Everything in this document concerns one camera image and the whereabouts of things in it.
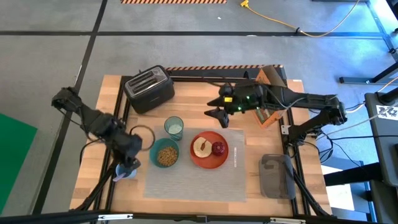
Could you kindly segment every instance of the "green mat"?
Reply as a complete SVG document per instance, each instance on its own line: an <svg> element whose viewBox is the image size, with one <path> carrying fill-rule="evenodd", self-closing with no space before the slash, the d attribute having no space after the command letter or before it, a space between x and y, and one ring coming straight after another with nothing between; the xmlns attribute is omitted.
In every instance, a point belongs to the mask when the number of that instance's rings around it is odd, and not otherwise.
<svg viewBox="0 0 398 224"><path fill-rule="evenodd" d="M0 213L2 212L19 169L36 135L37 128L0 114Z"/></svg>

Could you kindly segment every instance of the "black and orange stripe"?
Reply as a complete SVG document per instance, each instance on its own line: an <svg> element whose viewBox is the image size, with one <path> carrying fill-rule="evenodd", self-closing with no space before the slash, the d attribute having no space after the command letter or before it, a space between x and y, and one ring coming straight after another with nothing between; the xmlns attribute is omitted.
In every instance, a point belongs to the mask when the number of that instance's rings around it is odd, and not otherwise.
<svg viewBox="0 0 398 224"><path fill-rule="evenodd" d="M191 67L169 67L167 71L182 70L210 70L210 69L241 69L241 68L261 68L265 65L219 65L219 66L191 66ZM283 65L273 65L276 68L282 68Z"/></svg>
<svg viewBox="0 0 398 224"><path fill-rule="evenodd" d="M121 0L122 4L225 4L227 0Z"/></svg>

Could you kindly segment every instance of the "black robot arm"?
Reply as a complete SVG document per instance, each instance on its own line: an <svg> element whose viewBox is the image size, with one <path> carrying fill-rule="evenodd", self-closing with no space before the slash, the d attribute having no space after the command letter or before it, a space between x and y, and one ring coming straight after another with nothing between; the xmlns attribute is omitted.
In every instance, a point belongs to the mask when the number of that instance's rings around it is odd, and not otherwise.
<svg viewBox="0 0 398 224"><path fill-rule="evenodd" d="M126 133L126 127L113 115L86 106L72 87L62 88L52 98L52 106L76 113L81 118L80 128L87 136L92 133L101 139L111 149L115 162L129 170L140 166L136 155L142 147L141 137Z"/></svg>
<svg viewBox="0 0 398 224"><path fill-rule="evenodd" d="M219 97L207 103L217 108L205 114L218 119L223 128L228 127L228 115L236 112L245 113L259 108L285 110L292 106L320 110L316 117L307 122L291 126L284 139L286 143L300 144L307 134L318 134L325 125L341 125L347 121L345 107L335 95L296 93L284 86L266 85L248 79L237 82L235 86L224 84L218 93Z"/></svg>

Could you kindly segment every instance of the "gray placemat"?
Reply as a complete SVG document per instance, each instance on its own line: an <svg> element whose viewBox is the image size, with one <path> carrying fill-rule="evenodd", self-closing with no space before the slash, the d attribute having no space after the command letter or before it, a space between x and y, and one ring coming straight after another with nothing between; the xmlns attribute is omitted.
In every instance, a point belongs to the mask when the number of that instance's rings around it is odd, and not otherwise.
<svg viewBox="0 0 398 224"><path fill-rule="evenodd" d="M228 143L228 158L219 168L204 169L196 166L191 160L192 139L202 131L216 131ZM155 135L156 139L169 137L163 127L155 127ZM173 166L159 168L149 161L145 197L218 202L246 201L243 131L184 128L183 138L178 142L178 146L180 157Z"/></svg>

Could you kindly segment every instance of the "concrete floor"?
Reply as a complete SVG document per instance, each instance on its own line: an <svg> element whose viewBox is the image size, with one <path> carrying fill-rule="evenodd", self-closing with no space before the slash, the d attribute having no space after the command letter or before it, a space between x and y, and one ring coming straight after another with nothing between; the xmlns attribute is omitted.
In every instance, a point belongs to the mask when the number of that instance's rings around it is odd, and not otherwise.
<svg viewBox="0 0 398 224"><path fill-rule="evenodd" d="M372 0L382 7L383 0ZM121 5L109 0L101 31L291 31L264 20L240 7L241 0L217 5ZM2 0L2 30L92 30L101 0ZM260 13L300 26L305 31L331 29L352 3L311 0L251 0ZM390 33L396 20L384 16ZM337 32L379 32L367 7L361 3ZM2 215L30 212L57 136L61 114L50 107L51 97L62 87L74 84L88 43L88 36L0 35L0 112L39 129ZM80 95L94 107L104 74L132 75L139 69L192 65L283 64L288 78L302 79L311 93L338 93L347 107L364 100L380 86L342 85L340 76L373 77L394 59L381 38L325 37L215 37L215 36L124 36L97 37L84 76ZM367 118L366 110L348 115L344 126ZM344 126L328 126L330 132ZM335 135L367 135L369 124ZM69 208L78 155L85 136L70 125L57 164L44 212ZM377 161L373 140L341 141L356 160ZM319 141L321 149L328 143ZM334 156L345 158L339 150Z"/></svg>

